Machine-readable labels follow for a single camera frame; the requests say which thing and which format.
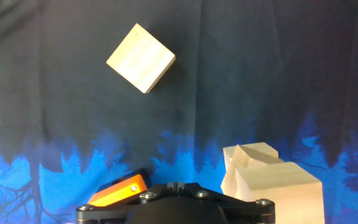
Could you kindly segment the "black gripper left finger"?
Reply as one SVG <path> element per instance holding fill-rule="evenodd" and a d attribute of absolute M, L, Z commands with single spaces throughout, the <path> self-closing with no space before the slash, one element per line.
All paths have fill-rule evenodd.
<path fill-rule="evenodd" d="M 154 184 L 151 187 L 120 182 L 99 188 L 88 203 L 76 209 L 76 224 L 102 223 L 104 220 L 128 216 L 136 206 L 176 196 L 176 183 Z"/>

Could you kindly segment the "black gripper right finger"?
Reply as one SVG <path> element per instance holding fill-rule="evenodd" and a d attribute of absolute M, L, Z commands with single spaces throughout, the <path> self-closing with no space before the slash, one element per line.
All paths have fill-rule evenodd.
<path fill-rule="evenodd" d="M 275 203 L 266 198 L 245 202 L 204 188 L 198 183 L 184 184 L 183 182 L 176 183 L 176 196 L 217 205 L 231 223 L 235 218 L 240 218 L 245 223 L 276 224 Z"/>

